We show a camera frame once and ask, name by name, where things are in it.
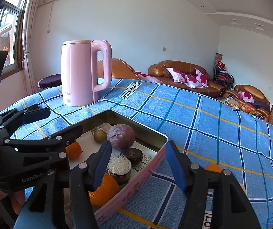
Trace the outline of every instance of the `red floral pillow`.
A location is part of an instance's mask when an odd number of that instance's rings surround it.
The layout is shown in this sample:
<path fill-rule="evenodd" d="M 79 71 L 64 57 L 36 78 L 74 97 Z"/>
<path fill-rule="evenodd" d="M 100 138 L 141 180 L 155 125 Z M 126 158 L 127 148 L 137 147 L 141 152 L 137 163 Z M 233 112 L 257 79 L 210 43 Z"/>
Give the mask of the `red floral pillow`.
<path fill-rule="evenodd" d="M 153 76 L 141 73 L 139 71 L 136 71 L 136 74 L 137 74 L 137 76 L 139 77 L 140 80 L 144 80 L 144 81 L 152 82 L 152 83 L 158 83 L 158 84 L 162 84 L 163 83 L 159 79 L 157 79 L 157 78 L 155 78 Z"/>
<path fill-rule="evenodd" d="M 193 89 L 203 88 L 201 83 L 199 83 L 192 75 L 185 75 L 185 78 L 187 80 L 187 87 Z"/>
<path fill-rule="evenodd" d="M 254 98 L 249 92 L 238 92 L 239 99 L 244 100 L 245 102 L 254 103 Z"/>
<path fill-rule="evenodd" d="M 177 70 L 177 69 L 174 69 L 174 68 L 166 68 L 170 74 L 172 75 L 172 78 L 174 79 L 174 82 L 176 83 L 183 83 L 187 86 L 187 80 L 185 79 L 185 76 L 184 74 Z"/>
<path fill-rule="evenodd" d="M 199 71 L 198 69 L 196 69 L 196 79 L 204 87 L 208 86 L 208 78 L 206 77 L 206 75 L 202 74 L 202 72 Z"/>

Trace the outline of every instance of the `kiwi fruit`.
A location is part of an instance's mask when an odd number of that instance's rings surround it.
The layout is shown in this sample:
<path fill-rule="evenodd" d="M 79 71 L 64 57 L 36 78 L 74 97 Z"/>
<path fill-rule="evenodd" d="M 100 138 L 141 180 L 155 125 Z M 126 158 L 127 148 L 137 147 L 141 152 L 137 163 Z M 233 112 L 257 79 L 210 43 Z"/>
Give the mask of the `kiwi fruit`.
<path fill-rule="evenodd" d="M 94 132 L 93 137 L 97 143 L 102 143 L 107 139 L 107 133 L 103 130 L 97 130 Z"/>

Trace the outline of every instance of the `kettle lid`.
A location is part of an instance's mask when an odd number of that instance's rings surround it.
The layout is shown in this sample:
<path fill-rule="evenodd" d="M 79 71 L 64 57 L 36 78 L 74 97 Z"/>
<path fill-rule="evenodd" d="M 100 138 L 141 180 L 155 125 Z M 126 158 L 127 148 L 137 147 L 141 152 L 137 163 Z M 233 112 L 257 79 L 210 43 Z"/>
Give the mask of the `kettle lid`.
<path fill-rule="evenodd" d="M 81 44 L 81 43 L 92 43 L 92 40 L 70 40 L 70 41 L 65 41 L 63 45 L 68 45 L 68 44 Z"/>

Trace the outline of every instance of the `orange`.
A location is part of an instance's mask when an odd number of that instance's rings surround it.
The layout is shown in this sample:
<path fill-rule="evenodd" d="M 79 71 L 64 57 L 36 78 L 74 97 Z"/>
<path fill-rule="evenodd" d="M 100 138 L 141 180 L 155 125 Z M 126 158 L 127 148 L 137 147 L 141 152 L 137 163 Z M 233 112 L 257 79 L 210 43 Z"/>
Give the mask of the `orange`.
<path fill-rule="evenodd" d="M 70 160 L 75 160 L 81 155 L 81 146 L 77 141 L 65 147 L 65 150 Z"/>
<path fill-rule="evenodd" d="M 100 187 L 89 192 L 92 205 L 102 207 L 119 192 L 119 186 L 114 177 L 105 174 Z"/>
<path fill-rule="evenodd" d="M 247 193 L 247 191 L 246 191 L 246 188 L 244 187 L 244 185 L 243 185 L 242 183 L 239 183 L 239 184 L 240 184 L 240 186 L 241 186 L 242 190 L 244 191 L 244 193 L 246 194 L 246 193 Z"/>
<path fill-rule="evenodd" d="M 221 171 L 223 170 L 219 165 L 216 164 L 209 164 L 208 166 L 205 167 L 205 170 L 209 170 L 209 171 L 214 171 L 214 172 L 219 172 L 221 173 Z"/>

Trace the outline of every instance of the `cable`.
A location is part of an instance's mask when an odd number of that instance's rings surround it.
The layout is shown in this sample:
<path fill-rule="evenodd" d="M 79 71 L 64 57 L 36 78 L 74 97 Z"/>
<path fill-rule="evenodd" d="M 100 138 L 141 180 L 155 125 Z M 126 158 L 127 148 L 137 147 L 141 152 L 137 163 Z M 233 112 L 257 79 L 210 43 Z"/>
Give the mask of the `cable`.
<path fill-rule="evenodd" d="M 52 14 L 53 14 L 54 3 L 55 3 L 55 1 L 53 1 L 53 3 L 52 3 L 51 13 L 49 15 L 49 21 L 48 21 L 48 26 L 47 26 L 47 33 L 49 33 L 51 31 L 50 24 L 51 24 L 51 19 L 52 19 Z"/>
<path fill-rule="evenodd" d="M 41 6 L 41 5 L 44 5 L 44 4 L 48 4 L 48 3 L 54 2 L 54 1 L 56 1 L 56 0 L 49 0 L 47 2 L 43 2 L 43 3 L 38 4 L 38 6 Z"/>

